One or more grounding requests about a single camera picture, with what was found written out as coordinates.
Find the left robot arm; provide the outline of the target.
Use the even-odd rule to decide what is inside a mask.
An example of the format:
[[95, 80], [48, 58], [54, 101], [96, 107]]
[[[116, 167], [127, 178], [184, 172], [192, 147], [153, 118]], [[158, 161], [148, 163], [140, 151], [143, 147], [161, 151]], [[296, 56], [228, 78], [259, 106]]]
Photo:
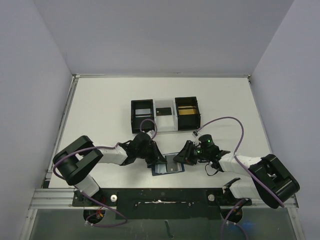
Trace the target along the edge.
[[136, 159], [145, 160], [148, 168], [167, 163], [150, 131], [140, 132], [132, 140], [118, 142], [115, 146], [95, 146], [88, 136], [82, 135], [55, 155], [52, 171], [69, 186], [92, 197], [100, 191], [100, 186], [90, 176], [98, 163], [127, 166]]

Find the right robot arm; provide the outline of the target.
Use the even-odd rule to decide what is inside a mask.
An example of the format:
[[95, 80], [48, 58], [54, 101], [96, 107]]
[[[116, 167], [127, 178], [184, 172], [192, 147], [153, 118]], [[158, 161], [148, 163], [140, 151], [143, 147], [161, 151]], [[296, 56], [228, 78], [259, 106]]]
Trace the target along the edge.
[[194, 141], [187, 140], [173, 160], [190, 166], [205, 162], [216, 172], [251, 178], [245, 181], [238, 177], [226, 183], [222, 187], [224, 195], [234, 199], [260, 199], [272, 209], [283, 207], [285, 201], [301, 189], [298, 181], [274, 154], [262, 157], [238, 155], [220, 149], [210, 134], [198, 135]]

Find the black card from holder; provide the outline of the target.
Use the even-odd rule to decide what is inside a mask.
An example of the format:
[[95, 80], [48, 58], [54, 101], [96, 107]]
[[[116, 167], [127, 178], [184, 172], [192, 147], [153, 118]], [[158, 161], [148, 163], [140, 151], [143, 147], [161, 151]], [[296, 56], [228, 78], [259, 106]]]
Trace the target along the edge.
[[166, 172], [171, 174], [171, 173], [178, 173], [181, 171], [181, 164], [174, 161], [174, 155], [166, 155]]

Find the blue leather card holder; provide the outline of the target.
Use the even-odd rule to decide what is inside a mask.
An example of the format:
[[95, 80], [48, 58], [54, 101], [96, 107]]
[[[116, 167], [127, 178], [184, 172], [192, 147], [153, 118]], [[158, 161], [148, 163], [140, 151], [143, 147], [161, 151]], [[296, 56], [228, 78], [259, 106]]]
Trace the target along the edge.
[[[167, 155], [174, 155], [176, 156], [178, 153], [168, 153], [164, 154], [163, 156], [166, 158]], [[167, 173], [167, 164], [159, 164], [159, 165], [153, 165], [149, 167], [151, 169], [151, 174], [152, 176], [163, 176], [163, 175], [169, 175], [169, 174], [177, 174], [177, 173], [183, 173], [185, 172], [185, 167], [183, 163], [180, 163], [181, 165], [181, 171], [180, 172], [175, 172], [175, 173]]]

